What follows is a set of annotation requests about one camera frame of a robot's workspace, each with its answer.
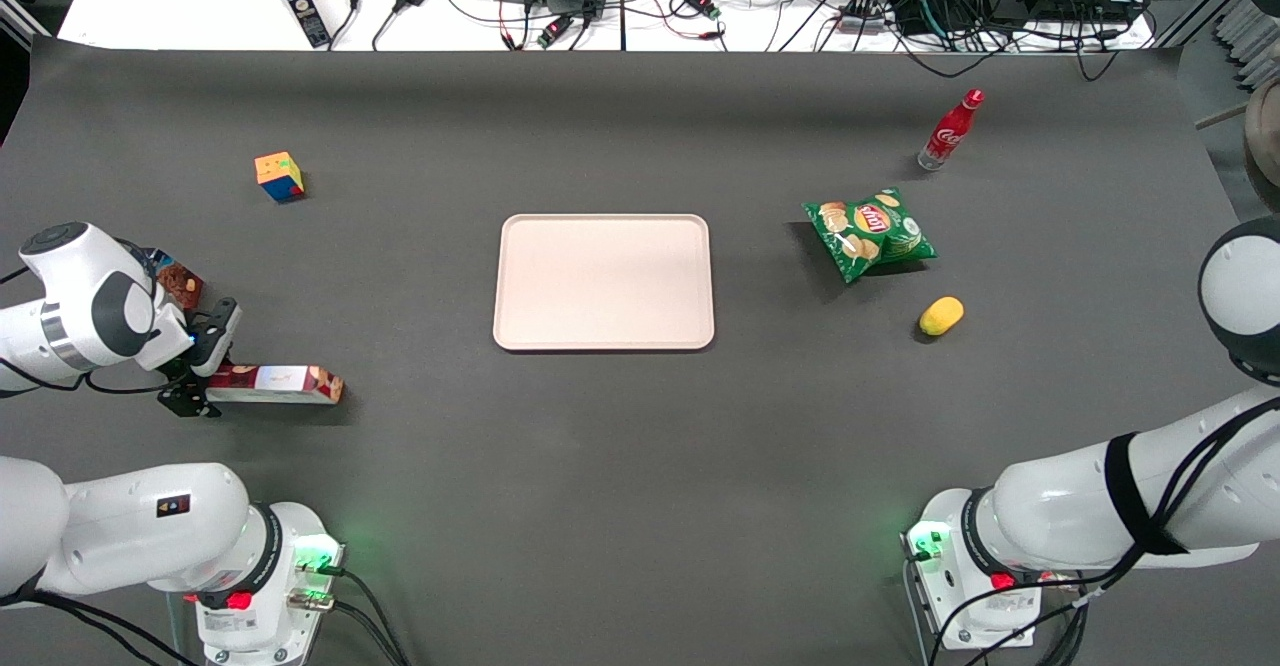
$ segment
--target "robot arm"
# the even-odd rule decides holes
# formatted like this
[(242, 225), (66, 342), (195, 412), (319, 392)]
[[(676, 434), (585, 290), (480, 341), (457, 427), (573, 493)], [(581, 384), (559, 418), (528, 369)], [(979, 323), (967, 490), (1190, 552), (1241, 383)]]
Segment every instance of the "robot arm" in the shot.
[[(1231, 362), (1262, 386), (1153, 432), (1015, 464), (991, 488), (945, 491), (904, 534), (946, 648), (1029, 646), (1036, 584), (1111, 569), (1135, 544), (1138, 567), (1161, 569), (1235, 561), (1280, 538), (1280, 219), (1222, 236), (1201, 269), (1199, 300)], [(1252, 420), (1156, 524), (1179, 465), (1235, 416)], [(960, 608), (1015, 584), (986, 607)]]
[[(196, 603), (210, 661), (306, 661), (316, 611), (332, 608), (342, 548), (298, 503), (250, 503), (220, 464), (156, 466), (64, 485), (0, 457), (0, 596), (78, 597), (147, 583)], [(280, 651), (287, 657), (276, 658)]]
[[(0, 310), (0, 397), (37, 387), (70, 387), (100, 366), (137, 361), (155, 370), (192, 348), (182, 309), (156, 287), (154, 264), (95, 225), (72, 222), (27, 240), (19, 256), (45, 283), (45, 298)], [(239, 320), (202, 350), (197, 375), (210, 375)]]

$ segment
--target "coca-cola bottle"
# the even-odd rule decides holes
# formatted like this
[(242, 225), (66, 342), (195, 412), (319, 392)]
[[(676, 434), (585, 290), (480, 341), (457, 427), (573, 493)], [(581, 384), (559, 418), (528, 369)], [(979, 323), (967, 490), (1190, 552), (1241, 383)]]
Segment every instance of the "coca-cola bottle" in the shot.
[(974, 88), (965, 93), (964, 101), (960, 101), (959, 106), (942, 117), (942, 120), (933, 128), (929, 142), (920, 149), (920, 155), (915, 156), (920, 168), (936, 172), (947, 163), (951, 152), (964, 141), (964, 134), (969, 133), (969, 127), (973, 126), (973, 113), (978, 110), (978, 106), (982, 106), (982, 91)]

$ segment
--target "green chip bag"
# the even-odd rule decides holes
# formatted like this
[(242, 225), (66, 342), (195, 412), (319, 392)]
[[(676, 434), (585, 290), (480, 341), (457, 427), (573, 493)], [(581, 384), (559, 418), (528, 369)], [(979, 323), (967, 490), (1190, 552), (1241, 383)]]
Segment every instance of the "green chip bag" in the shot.
[(896, 188), (855, 204), (805, 204), (809, 220), (840, 266), (845, 283), (876, 264), (933, 259), (938, 254), (911, 218)]

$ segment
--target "lay's logo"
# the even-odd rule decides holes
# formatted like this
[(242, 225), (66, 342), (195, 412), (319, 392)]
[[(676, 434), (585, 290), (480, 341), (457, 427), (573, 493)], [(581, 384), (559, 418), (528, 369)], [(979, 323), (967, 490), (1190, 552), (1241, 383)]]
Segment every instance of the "lay's logo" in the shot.
[(883, 233), (888, 229), (888, 214), (877, 209), (877, 206), (859, 206), (855, 218), (859, 227), (868, 233)]

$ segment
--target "gray mat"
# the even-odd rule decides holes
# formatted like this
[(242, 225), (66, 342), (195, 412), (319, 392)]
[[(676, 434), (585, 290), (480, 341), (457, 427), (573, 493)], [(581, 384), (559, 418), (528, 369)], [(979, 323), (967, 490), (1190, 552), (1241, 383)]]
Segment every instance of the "gray mat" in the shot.
[[(1175, 65), (1125, 54), (1088, 85), (1057, 58), (942, 81), (884, 55), (41, 42), (0, 150), (5, 263), (69, 219), (164, 247), (241, 300), (237, 360), (323, 364), (349, 392), (220, 421), (28, 394), (0, 405), (0, 452), (68, 482), (220, 460), (260, 499), (311, 505), (420, 663), (910, 666), (896, 534), (933, 493), (1248, 387), (1196, 305), (1234, 219)], [(923, 175), (915, 151), (970, 86), (988, 90), (974, 132)], [(253, 183), (252, 159), (280, 149), (306, 201), (275, 206)], [(887, 186), (941, 257), (845, 288), (800, 202)], [(704, 216), (714, 343), (499, 350), (499, 228), (529, 211)], [(5, 300), (37, 293), (23, 279)], [(918, 342), (946, 293), (968, 316)], [(146, 375), (101, 380), (131, 379)], [(1271, 555), (1130, 576), (1079, 662), (1267, 661)], [(165, 629), (145, 587), (96, 601)], [(4, 613), (0, 643), (6, 663), (131, 663), (46, 611)], [(335, 616), (314, 662), (376, 658)]]

